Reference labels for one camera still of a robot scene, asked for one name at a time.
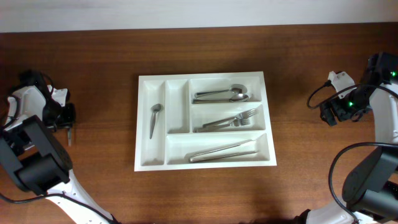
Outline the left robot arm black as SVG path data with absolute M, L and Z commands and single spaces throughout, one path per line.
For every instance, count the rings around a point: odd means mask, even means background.
M 19 74 L 19 84 L 6 96 L 6 120 L 1 125 L 1 166 L 14 184 L 34 198 L 13 200 L 14 204 L 47 199 L 75 223 L 117 223 L 86 192 L 73 171 L 73 162 L 53 135 L 67 130 L 72 136 L 75 106 L 68 89 L 56 89 L 52 79 L 39 71 Z

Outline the small metal teaspoon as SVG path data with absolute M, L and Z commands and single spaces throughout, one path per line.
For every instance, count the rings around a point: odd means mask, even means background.
M 150 108 L 152 112 L 151 120 L 150 120 L 150 133 L 149 133 L 149 139 L 152 139 L 153 134 L 154 134 L 154 129 L 155 129 L 155 124 L 156 124 L 156 117 L 157 113 L 160 113 L 163 110 L 163 105 L 160 103 L 157 103 L 153 105 Z
M 73 127 L 69 127 L 68 131 L 67 131 L 67 138 L 68 138 L 68 146 L 72 146 L 72 128 Z

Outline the metal fork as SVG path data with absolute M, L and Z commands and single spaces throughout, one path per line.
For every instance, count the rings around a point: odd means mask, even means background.
M 218 120 L 218 121 L 206 123 L 202 127 L 203 128 L 207 128 L 207 127 L 210 127 L 210 126 L 215 126 L 215 125 L 218 125 L 218 124 L 221 124 L 221 123 L 225 123 L 227 121 L 233 121 L 233 120 L 236 120 L 236 119 L 248 119 L 248 118 L 254 116 L 255 114 L 257 114 L 257 112 L 258 112 L 258 110 L 256 108 L 253 108 L 253 109 L 238 113 L 237 115 L 229 117 L 229 118 L 225 118 L 225 119 L 221 119 L 221 120 Z
M 218 124 L 218 125 L 212 125 L 209 127 L 205 128 L 196 128 L 193 130 L 194 133 L 204 133 L 204 132 L 212 132 L 216 131 L 222 128 L 228 128 L 228 127 L 240 127 L 240 126 L 245 126 L 251 124 L 250 119 L 234 119 L 233 121 L 228 122 L 227 124 Z

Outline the metal tablespoon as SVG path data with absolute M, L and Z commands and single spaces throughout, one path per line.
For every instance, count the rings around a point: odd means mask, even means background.
M 198 92 L 198 93 L 195 93 L 194 96 L 195 96 L 195 98 L 199 98 L 199 97 L 203 97 L 203 96 L 224 93 L 224 92 L 232 92 L 235 94 L 240 94 L 240 93 L 247 93 L 247 91 L 248 91 L 248 89 L 242 84 L 232 84 L 228 89 L 225 89 L 225 90 Z
M 192 101 L 193 104 L 202 104 L 202 103 L 237 103 L 237 102 L 245 102 L 249 99 L 247 94 L 237 94 L 232 96 L 231 98 L 225 99 L 194 99 Z

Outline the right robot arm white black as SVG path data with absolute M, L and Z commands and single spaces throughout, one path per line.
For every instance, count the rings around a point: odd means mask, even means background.
M 329 126 L 363 115 L 374 116 L 375 140 L 359 142 L 342 149 L 328 172 L 328 187 L 333 201 L 317 210 L 306 210 L 294 223 L 387 223 L 397 221 L 397 184 L 390 177 L 397 173 L 397 56 L 379 52 L 369 57 L 359 83 L 345 72 L 330 72 L 325 86 L 336 93 L 308 105 L 319 109 L 320 118 Z M 373 147 L 346 177 L 341 196 L 335 194 L 333 173 L 340 157 L 359 147 Z

